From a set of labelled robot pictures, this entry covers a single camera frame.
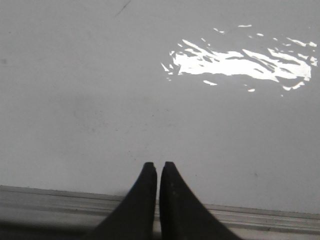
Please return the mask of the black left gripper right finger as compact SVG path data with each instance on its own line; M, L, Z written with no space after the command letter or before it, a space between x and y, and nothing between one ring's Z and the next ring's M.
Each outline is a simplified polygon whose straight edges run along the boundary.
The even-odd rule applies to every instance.
M173 162L160 181L159 213L163 240L239 240L197 199Z

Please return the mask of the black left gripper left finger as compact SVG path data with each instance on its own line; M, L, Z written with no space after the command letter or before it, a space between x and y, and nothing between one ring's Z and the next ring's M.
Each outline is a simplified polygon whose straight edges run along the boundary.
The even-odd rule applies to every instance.
M136 182L86 240L151 240L157 193L157 172L152 162L143 165Z

